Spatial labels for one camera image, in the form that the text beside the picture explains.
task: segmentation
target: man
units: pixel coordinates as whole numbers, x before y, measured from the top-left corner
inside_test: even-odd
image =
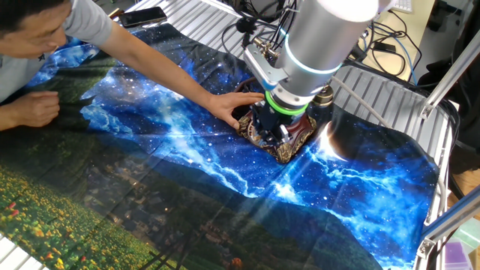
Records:
[[[92,0],[0,0],[0,102],[29,82],[43,65],[42,56],[64,45],[66,35],[98,46],[235,129],[239,123],[233,109],[263,99],[256,93],[210,94],[167,57],[114,23]],[[26,94],[0,106],[0,131],[42,127],[59,110],[56,92]]]

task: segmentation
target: gray t-shirt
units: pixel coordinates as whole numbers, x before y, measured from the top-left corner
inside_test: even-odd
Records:
[[[96,46],[107,41],[113,22],[92,0],[70,0],[71,15],[63,28],[67,36],[78,38]],[[44,65],[45,60],[18,59],[0,55],[0,102],[25,86]]]

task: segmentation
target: fabric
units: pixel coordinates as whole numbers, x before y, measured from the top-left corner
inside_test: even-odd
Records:
[[[71,0],[71,15],[63,24],[65,34],[96,46],[102,45],[112,32],[113,21],[92,0]],[[50,57],[18,59],[0,55],[0,102],[25,86]]]
[[[171,25],[135,35],[212,93],[252,77]],[[49,269],[412,268],[438,168],[403,133],[311,106],[316,133],[279,164],[92,45],[29,85],[61,112],[0,133],[0,232]]]

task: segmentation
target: black smartphone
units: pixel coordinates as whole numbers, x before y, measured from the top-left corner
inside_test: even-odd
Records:
[[[160,7],[151,7],[144,10],[137,10],[123,13],[118,18],[125,28],[139,26],[144,23],[158,23],[167,19],[167,15]]]

